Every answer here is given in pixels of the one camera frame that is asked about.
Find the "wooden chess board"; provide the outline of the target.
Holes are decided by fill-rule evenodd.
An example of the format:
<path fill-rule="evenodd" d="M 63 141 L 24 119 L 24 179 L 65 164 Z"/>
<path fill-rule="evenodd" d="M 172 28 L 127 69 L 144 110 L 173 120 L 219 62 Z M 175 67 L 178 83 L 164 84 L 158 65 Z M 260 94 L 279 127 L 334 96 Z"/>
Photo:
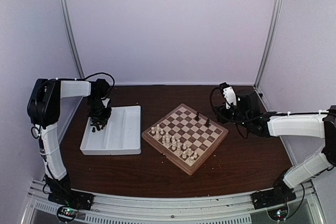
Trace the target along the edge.
<path fill-rule="evenodd" d="M 213 154 L 228 132 L 182 103 L 144 130 L 142 138 L 191 176 Z"/>

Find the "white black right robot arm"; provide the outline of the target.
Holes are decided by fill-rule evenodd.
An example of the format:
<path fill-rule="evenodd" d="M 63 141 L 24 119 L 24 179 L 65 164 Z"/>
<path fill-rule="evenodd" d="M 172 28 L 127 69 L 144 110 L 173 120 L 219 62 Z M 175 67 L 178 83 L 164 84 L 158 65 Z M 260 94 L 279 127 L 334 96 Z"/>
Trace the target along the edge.
<path fill-rule="evenodd" d="M 226 83 L 217 89 L 224 102 L 212 104 L 211 108 L 219 123 L 234 123 L 244 127 L 247 134 L 259 137 L 307 136 L 324 140 L 324 146 L 277 178 L 269 192 L 272 203 L 281 203 L 299 184 L 335 167 L 335 105 L 318 112 L 261 112 L 255 91 L 235 91 Z"/>

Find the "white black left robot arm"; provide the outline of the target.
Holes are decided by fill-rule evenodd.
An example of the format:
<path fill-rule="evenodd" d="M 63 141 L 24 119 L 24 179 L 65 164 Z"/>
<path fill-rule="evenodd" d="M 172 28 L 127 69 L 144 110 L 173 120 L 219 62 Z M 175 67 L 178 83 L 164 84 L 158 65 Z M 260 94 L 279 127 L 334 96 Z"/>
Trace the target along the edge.
<path fill-rule="evenodd" d="M 94 132 L 106 128 L 111 116 L 110 92 L 113 86 L 105 79 L 37 79 L 27 105 L 32 123 L 31 134 L 39 141 L 40 155 L 45 166 L 45 180 L 51 191 L 64 205 L 76 197 L 70 190 L 69 176 L 63 164 L 58 142 L 58 120 L 61 100 L 87 98 L 89 128 Z"/>

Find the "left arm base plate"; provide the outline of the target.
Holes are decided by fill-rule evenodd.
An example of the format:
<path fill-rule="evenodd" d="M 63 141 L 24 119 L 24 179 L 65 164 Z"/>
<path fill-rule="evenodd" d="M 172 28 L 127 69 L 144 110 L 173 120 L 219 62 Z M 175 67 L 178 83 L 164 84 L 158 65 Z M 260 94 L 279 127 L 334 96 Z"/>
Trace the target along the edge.
<path fill-rule="evenodd" d="M 70 193 L 64 191 L 52 191 L 48 195 L 48 200 L 59 205 L 68 206 L 73 209 L 90 210 L 94 195 L 72 190 Z"/>

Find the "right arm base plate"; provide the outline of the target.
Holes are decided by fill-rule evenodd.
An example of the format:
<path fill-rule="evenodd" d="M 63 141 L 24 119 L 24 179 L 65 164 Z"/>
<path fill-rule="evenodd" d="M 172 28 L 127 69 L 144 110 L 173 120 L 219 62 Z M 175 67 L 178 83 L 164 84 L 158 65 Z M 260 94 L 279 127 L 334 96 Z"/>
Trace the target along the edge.
<path fill-rule="evenodd" d="M 280 189 L 258 190 L 251 194 L 251 200 L 255 210 L 285 204 L 296 198 L 297 196 L 293 190 L 289 190 L 285 193 Z"/>

